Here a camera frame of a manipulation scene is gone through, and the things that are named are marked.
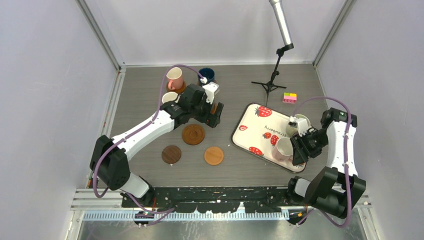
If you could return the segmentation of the ridged wooden coaster four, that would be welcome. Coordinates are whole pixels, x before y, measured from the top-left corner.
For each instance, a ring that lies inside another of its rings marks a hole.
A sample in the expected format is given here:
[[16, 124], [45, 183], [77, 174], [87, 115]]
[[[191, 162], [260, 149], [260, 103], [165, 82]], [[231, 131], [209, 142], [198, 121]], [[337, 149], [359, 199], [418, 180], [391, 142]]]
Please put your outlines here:
[[210, 113], [211, 113], [211, 114], [215, 114], [216, 109], [217, 109], [217, 104], [216, 104], [216, 103], [213, 103], [212, 108], [211, 108], [211, 110], [210, 110]]

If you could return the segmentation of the pink white red-handled mug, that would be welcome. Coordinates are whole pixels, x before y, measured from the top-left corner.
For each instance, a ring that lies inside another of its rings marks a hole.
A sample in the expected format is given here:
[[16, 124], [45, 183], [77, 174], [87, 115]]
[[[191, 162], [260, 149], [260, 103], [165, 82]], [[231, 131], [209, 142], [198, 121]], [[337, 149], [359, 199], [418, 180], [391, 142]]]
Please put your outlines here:
[[292, 161], [294, 150], [290, 138], [280, 138], [274, 145], [271, 155], [275, 160], [279, 162]]

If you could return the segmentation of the glossy amber wooden coaster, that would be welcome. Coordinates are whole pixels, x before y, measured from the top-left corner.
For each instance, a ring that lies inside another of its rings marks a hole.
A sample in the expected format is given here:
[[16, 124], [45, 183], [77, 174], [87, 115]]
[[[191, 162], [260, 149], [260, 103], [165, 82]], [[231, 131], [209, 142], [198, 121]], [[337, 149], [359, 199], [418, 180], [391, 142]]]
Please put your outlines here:
[[190, 124], [182, 130], [181, 136], [186, 144], [195, 146], [204, 140], [205, 130], [199, 124]]

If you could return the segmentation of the light orange coaster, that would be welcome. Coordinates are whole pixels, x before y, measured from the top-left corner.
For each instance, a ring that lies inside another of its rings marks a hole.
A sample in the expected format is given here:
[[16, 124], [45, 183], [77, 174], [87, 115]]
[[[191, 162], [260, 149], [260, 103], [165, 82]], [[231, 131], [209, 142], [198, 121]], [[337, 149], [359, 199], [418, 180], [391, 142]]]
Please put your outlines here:
[[204, 160], [206, 163], [212, 166], [216, 166], [222, 163], [224, 160], [224, 152], [217, 146], [211, 146], [204, 152]]

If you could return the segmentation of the ridged wooden coaster one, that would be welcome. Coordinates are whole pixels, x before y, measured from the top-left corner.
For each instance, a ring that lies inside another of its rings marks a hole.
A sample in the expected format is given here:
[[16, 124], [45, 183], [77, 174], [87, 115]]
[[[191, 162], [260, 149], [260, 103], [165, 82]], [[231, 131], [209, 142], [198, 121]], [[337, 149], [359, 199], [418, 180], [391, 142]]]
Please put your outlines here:
[[182, 84], [182, 86], [180, 88], [178, 88], [178, 89], [170, 89], [169, 86], [168, 86], [168, 84], [166, 84], [165, 87], [166, 87], [167, 92], [175, 92], [177, 94], [182, 94], [185, 91], [185, 89], [187, 87], [187, 84], [184, 81], [183, 84]]

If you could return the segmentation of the white strawberry serving tray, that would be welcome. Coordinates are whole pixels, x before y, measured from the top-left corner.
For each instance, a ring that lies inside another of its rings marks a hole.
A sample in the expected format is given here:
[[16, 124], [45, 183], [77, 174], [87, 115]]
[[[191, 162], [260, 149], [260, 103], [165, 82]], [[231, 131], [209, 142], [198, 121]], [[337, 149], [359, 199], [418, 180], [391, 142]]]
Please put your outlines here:
[[289, 125], [290, 117], [258, 103], [246, 106], [235, 127], [231, 141], [240, 149], [293, 173], [302, 172], [306, 164], [296, 165], [292, 161], [277, 161], [272, 149], [280, 138], [290, 138], [298, 132]]

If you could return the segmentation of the dark blue mug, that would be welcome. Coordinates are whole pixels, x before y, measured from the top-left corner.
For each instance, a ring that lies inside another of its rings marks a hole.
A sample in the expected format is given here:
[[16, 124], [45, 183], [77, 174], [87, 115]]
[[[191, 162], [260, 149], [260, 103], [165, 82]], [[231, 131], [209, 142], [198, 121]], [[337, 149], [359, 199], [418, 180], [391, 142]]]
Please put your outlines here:
[[198, 83], [203, 86], [215, 81], [215, 71], [209, 67], [201, 68], [198, 75]]

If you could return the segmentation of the yellow-green handled mug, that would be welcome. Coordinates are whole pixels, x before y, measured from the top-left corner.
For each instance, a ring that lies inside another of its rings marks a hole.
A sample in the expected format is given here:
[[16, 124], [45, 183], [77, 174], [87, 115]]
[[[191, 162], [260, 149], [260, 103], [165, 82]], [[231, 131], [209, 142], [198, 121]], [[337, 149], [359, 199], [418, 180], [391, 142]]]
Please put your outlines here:
[[180, 95], [178, 93], [170, 91], [170, 92], [165, 93], [162, 96], [161, 101], [162, 101], [162, 104], [165, 104], [167, 102], [177, 103], [179, 101], [179, 98], [180, 98]]

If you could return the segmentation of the dark walnut coaster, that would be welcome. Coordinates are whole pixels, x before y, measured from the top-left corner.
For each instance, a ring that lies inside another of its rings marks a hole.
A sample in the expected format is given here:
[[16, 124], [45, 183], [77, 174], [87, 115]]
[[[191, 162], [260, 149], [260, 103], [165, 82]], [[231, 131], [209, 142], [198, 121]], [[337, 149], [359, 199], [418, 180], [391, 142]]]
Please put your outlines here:
[[182, 156], [181, 149], [176, 145], [168, 145], [166, 146], [161, 153], [162, 160], [167, 164], [175, 164], [177, 163]]

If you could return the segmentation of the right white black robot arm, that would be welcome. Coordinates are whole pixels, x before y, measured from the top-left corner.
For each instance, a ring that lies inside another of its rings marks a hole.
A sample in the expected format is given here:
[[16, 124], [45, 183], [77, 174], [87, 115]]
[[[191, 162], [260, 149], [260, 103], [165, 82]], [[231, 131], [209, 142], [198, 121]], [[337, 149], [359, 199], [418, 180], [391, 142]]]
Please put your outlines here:
[[366, 181], [358, 177], [354, 163], [357, 117], [330, 108], [323, 112], [320, 123], [321, 128], [316, 129], [304, 118], [289, 118], [289, 127], [296, 128], [290, 137], [294, 166], [319, 156], [324, 147], [328, 147], [328, 156], [326, 166], [313, 180], [291, 178], [285, 198], [291, 205], [308, 205], [345, 219], [366, 190]]

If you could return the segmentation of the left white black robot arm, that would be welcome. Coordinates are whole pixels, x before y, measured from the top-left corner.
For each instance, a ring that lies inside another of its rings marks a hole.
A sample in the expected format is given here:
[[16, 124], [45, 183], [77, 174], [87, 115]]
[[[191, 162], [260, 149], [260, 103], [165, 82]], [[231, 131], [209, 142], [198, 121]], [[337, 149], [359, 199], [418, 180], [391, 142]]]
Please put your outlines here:
[[100, 136], [89, 164], [93, 179], [100, 179], [108, 190], [131, 194], [141, 207], [148, 207], [154, 199], [149, 190], [151, 186], [142, 177], [131, 173], [129, 161], [152, 141], [190, 119], [215, 128], [221, 121], [224, 108], [219, 102], [215, 112], [211, 112], [218, 92], [219, 85], [214, 82], [203, 86], [190, 84], [182, 94], [172, 96], [157, 112], [132, 129], [113, 137]]

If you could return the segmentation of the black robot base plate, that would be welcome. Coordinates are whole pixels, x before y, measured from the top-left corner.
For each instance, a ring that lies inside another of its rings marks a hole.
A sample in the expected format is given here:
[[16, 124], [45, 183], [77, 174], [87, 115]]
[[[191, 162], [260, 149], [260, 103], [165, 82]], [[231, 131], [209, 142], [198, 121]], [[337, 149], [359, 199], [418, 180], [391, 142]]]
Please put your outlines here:
[[234, 213], [244, 208], [248, 214], [277, 213], [284, 207], [312, 210], [300, 200], [289, 199], [286, 186], [233, 187], [151, 187], [141, 198], [122, 193], [123, 208], [152, 208], [155, 212], [205, 214]]

